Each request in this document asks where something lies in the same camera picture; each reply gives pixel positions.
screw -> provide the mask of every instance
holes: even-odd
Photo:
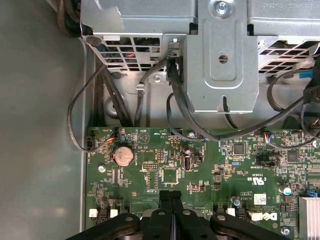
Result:
[[[100,164],[100,165],[98,166],[98,171],[99,171],[100,173],[104,173],[104,172],[106,171],[105,165]]]
[[[224,1],[221,1],[215,6],[215,10],[218,14],[223,15],[227,12],[228,5]]]
[[[188,136],[188,138],[190,138],[190,139],[195,139],[195,138],[196,138],[195,133],[194,133],[194,132],[192,132],[192,131],[191,131],[191,132],[189,132],[187,136]]]
[[[290,230],[288,228],[286,228],[286,227],[283,227],[281,229],[281,233],[282,233],[282,235],[288,236],[290,234]]]
[[[191,212],[188,211],[188,210],[184,210],[184,211],[182,211],[182,213],[183,213],[184,215],[190,215],[190,214],[191,214]]]
[[[160,83],[161,76],[160,75],[155,75],[153,79],[154,79],[154,81],[156,83]]]
[[[216,219],[220,220],[220,221],[225,221],[226,220],[226,217],[225,216],[216,216]]]

gray cable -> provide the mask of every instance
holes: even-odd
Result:
[[[159,72],[161,69],[163,69],[167,65],[167,59],[162,60],[159,62],[157,65],[153,66],[150,68],[141,78],[140,84],[145,84],[146,80],[150,77],[150,75]],[[142,114],[142,107],[144,104],[144,92],[142,90],[138,91],[138,97],[137,97],[137,107],[135,111],[135,116],[134,116],[134,126],[135,127],[140,127],[140,122],[141,122],[141,114]]]
[[[124,99],[107,68],[102,71],[102,79],[111,97],[114,109],[123,127],[133,127]]]
[[[295,101],[293,104],[291,104],[288,108],[280,112],[279,114],[271,117],[270,119],[263,121],[257,125],[254,125],[252,127],[249,127],[247,129],[239,130],[237,132],[233,133],[227,133],[222,135],[212,135],[206,130],[204,130],[201,126],[198,125],[198,123],[193,119],[188,107],[187,102],[185,98],[184,91],[181,86],[180,77],[177,71],[177,67],[175,64],[170,64],[170,67],[168,69],[170,72],[170,80],[172,85],[172,90],[174,93],[175,100],[177,102],[177,105],[179,107],[179,110],[181,114],[183,115],[184,119],[188,123],[188,125],[198,134],[203,135],[204,137],[208,138],[211,141],[219,142],[219,141],[228,141],[235,138],[241,138],[247,134],[254,133],[256,131],[259,131],[262,128],[265,128],[267,126],[270,126],[276,122],[278,122],[280,119],[288,115],[297,105],[299,105],[303,98],[299,98],[297,101]]]
[[[101,71],[106,67],[106,65],[101,65],[95,72],[94,74],[90,77],[90,79],[86,82],[86,84],[83,86],[83,88],[79,91],[79,93],[74,97],[74,99],[71,101],[71,103],[69,104],[68,107],[68,112],[67,112],[67,127],[68,127],[68,131],[71,137],[71,140],[73,142],[73,144],[82,152],[84,153],[95,153],[99,150],[101,150],[104,146],[106,146],[108,144],[108,140],[104,141],[103,143],[101,143],[98,147],[96,148],[92,148],[92,149],[85,149],[82,146],[80,146],[80,144],[78,143],[75,133],[74,133],[74,129],[72,127],[72,110],[75,106],[75,103],[77,102],[78,98],[81,96],[81,94],[89,87],[89,85],[91,83],[93,83],[93,81],[95,80],[95,78],[101,73]]]
[[[185,141],[196,142],[196,143],[205,141],[206,140],[205,138],[190,138],[187,136],[183,136],[174,128],[174,126],[172,125],[172,112],[171,112],[171,106],[170,106],[170,100],[173,96],[174,96],[174,93],[171,93],[166,100],[166,119],[168,121],[168,125],[171,132],[173,132],[174,135],[176,135],[177,137]]]

motherboard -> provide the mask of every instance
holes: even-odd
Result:
[[[311,139],[300,130],[270,130],[229,141],[189,142],[167,128],[90,128],[88,146],[108,144],[87,156],[86,229],[121,213],[141,217],[159,208],[160,190],[176,190],[185,209],[206,219],[223,211],[301,239],[299,198],[319,196],[320,148],[314,141],[300,149],[276,149],[266,143],[266,133],[279,146]]]

metal bracket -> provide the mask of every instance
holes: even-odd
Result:
[[[258,38],[247,33],[246,0],[198,1],[198,35],[183,44],[183,81],[189,109],[250,113],[259,94]]]
[[[171,42],[168,44],[168,58],[177,58],[180,57],[180,42],[178,42],[177,38],[174,38]]]
[[[144,83],[137,83],[135,85],[135,90],[142,91],[145,94],[145,84]]]

wire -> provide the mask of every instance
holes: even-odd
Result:
[[[172,90],[174,93],[175,100],[177,102],[177,105],[179,107],[179,110],[181,114],[183,115],[185,121],[187,124],[198,134],[203,135],[204,137],[208,138],[211,141],[219,142],[219,141],[227,141],[232,140],[235,138],[241,138],[247,134],[254,133],[264,127],[270,126],[276,122],[278,122],[280,119],[288,115],[300,102],[302,102],[303,98],[299,98],[297,101],[295,101],[293,104],[291,104],[288,108],[283,110],[282,112],[278,113],[277,115],[271,117],[268,120],[265,120],[257,125],[251,126],[247,129],[239,130],[237,132],[222,134],[222,135],[212,135],[206,130],[202,129],[201,126],[198,125],[198,123],[193,119],[188,107],[187,107],[187,101],[184,94],[184,91],[181,86],[180,77],[177,71],[177,67],[175,64],[170,64],[168,71],[170,72],[170,81],[172,85]]]
[[[308,146],[310,144],[312,144],[314,142],[314,138],[309,140],[309,141],[306,141],[305,143],[301,143],[301,144],[298,144],[298,145],[294,145],[294,146],[279,146],[279,145],[276,145],[274,143],[271,143],[269,142],[268,144],[275,148],[275,149],[281,149],[281,150],[291,150],[291,149],[300,149],[300,148],[303,148],[305,146]]]
[[[284,110],[283,107],[281,107],[274,99],[273,96],[273,88],[274,86],[277,84],[278,80],[285,77],[285,76],[289,76],[292,74],[299,74],[299,73],[305,73],[305,72],[309,72],[310,70],[291,70],[291,71],[287,71],[283,74],[281,74],[280,76],[276,77],[269,85],[267,91],[266,91],[266,98],[270,104],[270,106],[273,108],[273,110],[277,111],[277,112],[281,112],[282,110]]]
[[[130,119],[128,109],[125,105],[124,99],[122,98],[113,78],[107,68],[102,71],[102,79],[105,84],[106,89],[109,92],[110,98],[112,100],[114,109],[119,117],[120,123],[123,127],[133,127]]]
[[[71,103],[69,104],[68,107],[68,113],[67,113],[67,127],[68,127],[68,131],[71,137],[71,140],[73,142],[73,144],[82,152],[84,153],[95,153],[99,150],[101,150],[102,148],[104,148],[110,141],[110,139],[107,139],[106,141],[104,141],[103,143],[101,143],[98,147],[96,148],[92,148],[92,149],[85,149],[82,146],[80,146],[80,144],[78,143],[75,133],[74,133],[74,129],[72,127],[72,110],[75,106],[75,103],[77,102],[78,98],[81,96],[81,94],[87,90],[87,88],[89,87],[89,85],[95,80],[95,78],[100,74],[100,72],[106,67],[106,65],[101,65],[95,72],[94,74],[89,78],[89,80],[86,82],[86,84],[83,86],[83,88],[79,91],[79,93],[74,97],[74,99],[71,101]]]
[[[230,126],[231,126],[232,128],[234,128],[234,129],[237,129],[237,128],[238,128],[237,125],[235,124],[235,122],[232,120],[230,114],[225,113],[224,116],[225,116],[225,119],[228,121],[228,123],[230,124]]]
[[[56,21],[59,29],[70,38],[81,37],[80,25],[73,21],[65,9],[64,0],[59,0],[56,11]]]
[[[229,112],[229,107],[227,105],[227,98],[224,97],[223,98],[223,111],[225,112],[224,116],[225,119],[227,120],[227,122],[230,124],[230,126],[234,129],[237,129],[237,125],[235,124],[235,122],[232,120],[230,114],[228,114],[227,112]]]
[[[145,84],[146,80],[154,73],[159,72],[161,69],[163,69],[167,65],[167,59],[162,60],[157,65],[154,65],[152,68],[150,68],[141,78],[140,84]],[[138,97],[137,97],[137,107],[135,111],[134,116],[134,126],[139,127],[141,122],[141,114],[142,114],[142,108],[144,104],[144,91],[139,90],[138,91]]]
[[[312,132],[309,131],[309,129],[305,126],[305,111],[307,108],[307,104],[302,104],[301,106],[301,113],[300,113],[300,118],[301,118],[301,127],[303,131],[308,134],[309,136],[313,137],[314,139],[320,140],[320,132],[318,132],[317,135],[314,135]]]
[[[190,137],[183,136],[174,128],[174,126],[172,125],[172,112],[171,112],[171,106],[170,106],[170,100],[173,96],[174,96],[174,94],[171,93],[168,96],[168,98],[166,99],[166,119],[168,121],[168,125],[169,125],[171,132],[173,132],[174,135],[176,135],[177,137],[179,137],[180,139],[185,140],[185,141],[189,141],[189,142],[203,142],[203,141],[205,141],[206,140],[205,138],[190,138]]]
[[[63,0],[64,8],[73,21],[80,23],[80,13],[74,9],[72,0]]]

